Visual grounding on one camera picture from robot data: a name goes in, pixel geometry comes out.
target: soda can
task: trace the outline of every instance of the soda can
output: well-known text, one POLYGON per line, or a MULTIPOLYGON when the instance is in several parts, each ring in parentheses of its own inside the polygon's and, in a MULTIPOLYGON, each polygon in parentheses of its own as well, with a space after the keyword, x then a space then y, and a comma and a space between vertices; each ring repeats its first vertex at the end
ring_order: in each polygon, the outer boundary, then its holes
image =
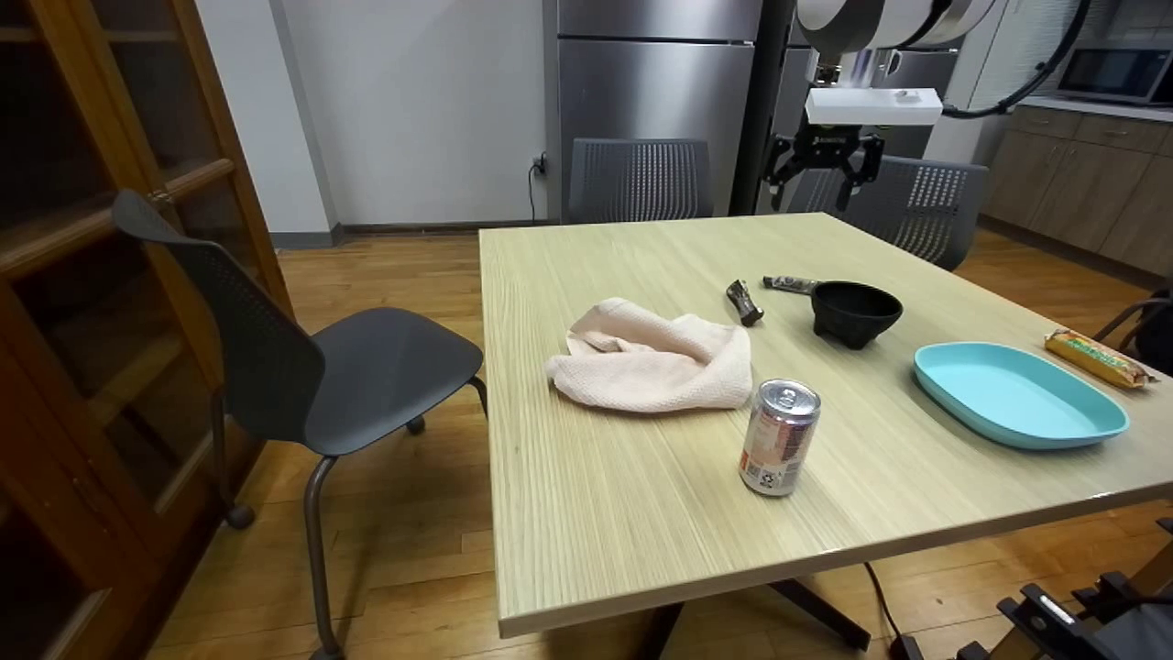
POLYGON ((741 480, 783 498, 798 483, 821 398, 803 380, 767 380, 744 430, 741 480))

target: can lid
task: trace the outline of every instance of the can lid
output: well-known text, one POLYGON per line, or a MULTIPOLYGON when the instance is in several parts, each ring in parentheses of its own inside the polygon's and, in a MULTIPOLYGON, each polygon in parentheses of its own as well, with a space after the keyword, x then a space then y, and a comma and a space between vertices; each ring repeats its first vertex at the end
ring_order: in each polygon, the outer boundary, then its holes
POLYGON ((803 380, 767 380, 762 403, 778 414, 817 414, 817 393, 803 380))

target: chair seat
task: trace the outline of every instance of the chair seat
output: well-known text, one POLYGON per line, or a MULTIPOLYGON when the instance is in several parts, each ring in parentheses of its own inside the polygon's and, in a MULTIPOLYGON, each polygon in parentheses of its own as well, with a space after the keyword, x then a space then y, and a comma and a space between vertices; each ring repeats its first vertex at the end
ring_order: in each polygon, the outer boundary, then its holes
POLYGON ((305 444, 320 453, 350 453, 402 430, 480 369, 475 343, 398 307, 347 314, 316 332, 316 343, 325 372, 305 444))

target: wooden floor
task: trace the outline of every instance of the wooden floor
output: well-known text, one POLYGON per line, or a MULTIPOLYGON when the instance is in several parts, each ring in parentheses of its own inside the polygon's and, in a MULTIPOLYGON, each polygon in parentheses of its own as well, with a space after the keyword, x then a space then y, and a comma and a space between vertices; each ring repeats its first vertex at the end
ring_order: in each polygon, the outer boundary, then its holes
MULTIPOLYGON (((480 340, 475 234, 363 234, 339 248, 283 251, 294 307, 322 325, 350 307, 402 305, 480 340)), ((1095 329, 1143 290, 1065 257, 981 230, 965 279, 989 285, 1065 325, 1095 329)), ((302 487, 311 457, 269 444, 242 498, 255 504, 249 530, 220 526, 179 604, 157 633, 157 660, 265 660, 316 648, 302 487)), ((954 655, 965 641, 998 641, 1007 624, 998 602, 1024 582, 1065 597, 1106 567, 1141 567, 1173 513, 1141 501, 1095 518, 1026 526, 998 540, 875 559, 893 620, 925 655, 954 655)), ((350 660, 366 655, 635 655, 650 615, 619 615, 552 633, 500 639, 487 447, 475 395, 463 393, 429 419, 421 439, 376 444, 339 463, 325 487, 325 559, 332 613, 350 660)), ((882 624, 860 567, 809 579, 827 602, 880 639, 882 624)), ((685 607, 666 655, 853 655, 767 589, 724 593, 685 607)))

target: chair leg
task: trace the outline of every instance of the chair leg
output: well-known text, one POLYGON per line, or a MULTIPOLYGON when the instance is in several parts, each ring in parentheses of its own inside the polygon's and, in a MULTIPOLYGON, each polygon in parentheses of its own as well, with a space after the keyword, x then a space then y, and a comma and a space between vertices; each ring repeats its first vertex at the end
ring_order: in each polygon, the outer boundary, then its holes
POLYGON ((1126 312, 1118 312, 1106 325, 1099 325, 1095 340, 1106 340, 1132 312, 1141 312, 1143 305, 1132 305, 1126 312))
POLYGON ((305 483, 305 541, 308 541, 308 576, 316 593, 316 624, 320 624, 320 648, 316 660, 343 660, 343 648, 332 639, 331 624, 331 586, 325 586, 325 557, 322 557, 322 487, 332 469, 332 453, 325 453, 305 483))
POLYGON ((475 388, 480 410, 487 414, 487 388, 484 388, 484 380, 480 380, 480 378, 468 378, 468 386, 475 388))
POLYGON ((229 483, 228 483, 228 431, 222 431, 222 388, 212 393, 212 463, 216 463, 216 490, 220 490, 220 504, 222 504, 222 520, 228 526, 249 526, 251 523, 251 509, 234 501, 229 483))

